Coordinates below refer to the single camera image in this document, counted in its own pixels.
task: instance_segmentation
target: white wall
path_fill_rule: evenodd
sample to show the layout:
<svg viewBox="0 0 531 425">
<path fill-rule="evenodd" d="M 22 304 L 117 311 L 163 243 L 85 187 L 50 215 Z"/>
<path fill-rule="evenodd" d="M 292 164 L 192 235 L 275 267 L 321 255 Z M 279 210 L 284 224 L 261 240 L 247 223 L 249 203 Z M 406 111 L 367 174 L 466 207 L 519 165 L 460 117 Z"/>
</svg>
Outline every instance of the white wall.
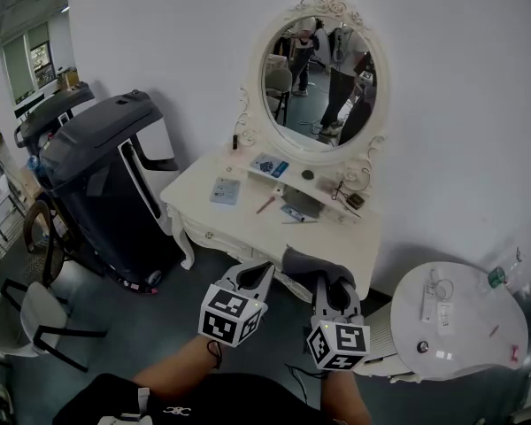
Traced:
<svg viewBox="0 0 531 425">
<path fill-rule="evenodd" d="M 231 133 L 259 31 L 298 1 L 69 0 L 80 77 L 101 99 L 148 91 L 185 167 Z M 531 0 L 351 1 L 391 72 L 374 286 L 512 243 L 531 273 Z"/>
<path fill-rule="evenodd" d="M 71 30 L 69 28 L 69 12 L 60 12 L 48 22 L 51 56 L 53 57 L 53 65 L 56 71 L 60 67 L 64 69 L 66 67 L 76 67 Z"/>
</svg>

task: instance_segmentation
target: ornate mirror frame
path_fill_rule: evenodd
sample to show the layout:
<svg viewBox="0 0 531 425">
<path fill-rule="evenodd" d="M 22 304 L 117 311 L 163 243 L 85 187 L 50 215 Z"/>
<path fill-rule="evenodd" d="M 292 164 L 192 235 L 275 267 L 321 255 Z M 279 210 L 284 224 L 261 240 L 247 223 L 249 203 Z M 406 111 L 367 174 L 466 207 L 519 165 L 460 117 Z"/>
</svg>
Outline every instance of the ornate mirror frame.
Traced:
<svg viewBox="0 0 531 425">
<path fill-rule="evenodd" d="M 357 30 L 372 52 L 378 74 L 378 90 L 370 119 L 359 135 L 345 145 L 328 151 L 307 151 L 297 142 L 284 137 L 276 128 L 274 118 L 266 105 L 266 91 L 263 87 L 263 66 L 273 40 L 278 39 L 287 26 L 309 16 L 331 17 Z M 242 88 L 242 100 L 244 108 L 235 127 L 242 145 L 253 145 L 265 137 L 275 148 L 306 165 L 328 166 L 351 158 L 363 158 L 370 162 L 371 151 L 377 150 L 383 141 L 381 131 L 389 102 L 388 62 L 375 32 L 365 25 L 351 4 L 344 0 L 301 1 L 295 8 L 277 17 L 259 37 L 251 56 L 247 84 Z"/>
</svg>

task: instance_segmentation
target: vanity table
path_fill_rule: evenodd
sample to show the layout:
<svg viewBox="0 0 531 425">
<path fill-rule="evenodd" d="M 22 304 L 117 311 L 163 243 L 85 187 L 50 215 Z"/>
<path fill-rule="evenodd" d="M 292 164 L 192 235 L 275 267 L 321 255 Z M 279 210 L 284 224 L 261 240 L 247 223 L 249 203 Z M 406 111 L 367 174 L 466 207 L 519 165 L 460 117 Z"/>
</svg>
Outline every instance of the vanity table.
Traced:
<svg viewBox="0 0 531 425">
<path fill-rule="evenodd" d="M 291 122 L 285 128 L 277 124 L 266 104 L 264 78 L 273 44 L 288 27 L 311 16 L 337 19 L 357 30 L 369 46 L 378 71 L 377 100 L 369 121 L 352 140 L 336 148 L 291 130 Z M 190 269 L 195 262 L 189 236 L 193 243 L 224 251 L 240 261 L 272 261 L 278 268 L 276 278 L 296 296 L 311 302 L 311 293 L 281 272 L 281 258 L 289 245 L 347 267 L 354 275 L 360 299 L 365 298 L 381 240 L 373 164 L 384 141 L 381 129 L 387 86 L 387 63 L 381 46 L 350 4 L 308 0 L 284 12 L 262 34 L 250 62 L 249 79 L 242 88 L 242 110 L 234 128 L 238 148 L 228 145 L 202 156 L 161 193 L 173 221 L 173 237 L 185 253 L 181 265 Z M 297 128 L 296 121 L 292 127 Z M 252 166 L 261 154 L 286 161 L 289 166 L 279 178 L 273 178 Z M 313 179 L 302 176 L 305 170 L 313 173 Z M 218 178 L 240 182 L 235 205 L 210 200 Z M 319 181 L 340 184 L 340 192 L 321 189 Z M 281 210 L 283 198 L 273 195 L 278 182 L 320 202 L 320 216 L 309 223 L 288 216 Z M 353 193 L 365 200 L 357 210 L 350 209 L 342 198 Z M 272 196 L 274 201 L 257 213 Z"/>
</svg>

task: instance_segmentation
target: carved table leg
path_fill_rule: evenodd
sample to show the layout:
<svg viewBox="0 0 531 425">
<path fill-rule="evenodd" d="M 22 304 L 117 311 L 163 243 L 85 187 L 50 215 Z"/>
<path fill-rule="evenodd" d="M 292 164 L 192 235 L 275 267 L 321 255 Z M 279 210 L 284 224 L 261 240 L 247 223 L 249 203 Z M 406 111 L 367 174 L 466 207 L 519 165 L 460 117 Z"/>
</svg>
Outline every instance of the carved table leg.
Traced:
<svg viewBox="0 0 531 425">
<path fill-rule="evenodd" d="M 170 205 L 167 205 L 167 215 L 171 218 L 171 234 L 173 235 L 173 239 L 185 254 L 185 259 L 181 262 L 181 267 L 189 270 L 195 262 L 195 254 L 185 233 L 181 215 Z"/>
</svg>

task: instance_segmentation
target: white round table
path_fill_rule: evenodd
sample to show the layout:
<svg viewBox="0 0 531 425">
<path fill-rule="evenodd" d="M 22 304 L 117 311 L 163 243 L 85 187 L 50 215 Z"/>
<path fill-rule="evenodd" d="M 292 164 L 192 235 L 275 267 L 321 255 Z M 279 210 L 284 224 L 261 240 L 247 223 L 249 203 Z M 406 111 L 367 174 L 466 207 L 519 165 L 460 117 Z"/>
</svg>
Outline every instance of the white round table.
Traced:
<svg viewBox="0 0 531 425">
<path fill-rule="evenodd" d="M 433 269 L 454 285 L 447 300 L 454 310 L 449 335 L 439 335 L 436 316 L 432 322 L 421 321 L 423 290 Z M 528 341 L 525 315 L 505 286 L 486 292 L 478 288 L 482 276 L 469 266 L 435 262 L 416 267 L 397 285 L 391 335 L 399 358 L 422 379 L 444 380 L 495 365 L 517 369 L 523 364 Z M 426 352 L 418 351 L 420 342 L 427 342 Z"/>
</svg>

